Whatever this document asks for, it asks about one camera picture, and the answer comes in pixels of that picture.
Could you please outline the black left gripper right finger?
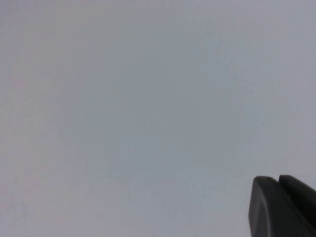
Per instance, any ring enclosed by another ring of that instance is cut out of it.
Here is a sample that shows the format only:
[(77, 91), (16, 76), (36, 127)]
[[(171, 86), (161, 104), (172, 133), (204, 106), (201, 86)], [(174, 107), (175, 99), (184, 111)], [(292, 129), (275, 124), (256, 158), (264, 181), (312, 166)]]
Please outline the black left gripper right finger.
[(316, 191), (291, 175), (280, 175), (279, 184), (311, 226), (316, 225)]

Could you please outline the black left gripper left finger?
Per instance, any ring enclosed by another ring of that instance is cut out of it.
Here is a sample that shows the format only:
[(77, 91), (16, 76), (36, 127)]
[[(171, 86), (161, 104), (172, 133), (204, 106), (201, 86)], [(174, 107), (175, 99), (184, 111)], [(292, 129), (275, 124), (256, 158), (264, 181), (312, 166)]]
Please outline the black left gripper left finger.
[(298, 211), (278, 180), (253, 179), (248, 220), (253, 237), (314, 237), (311, 226)]

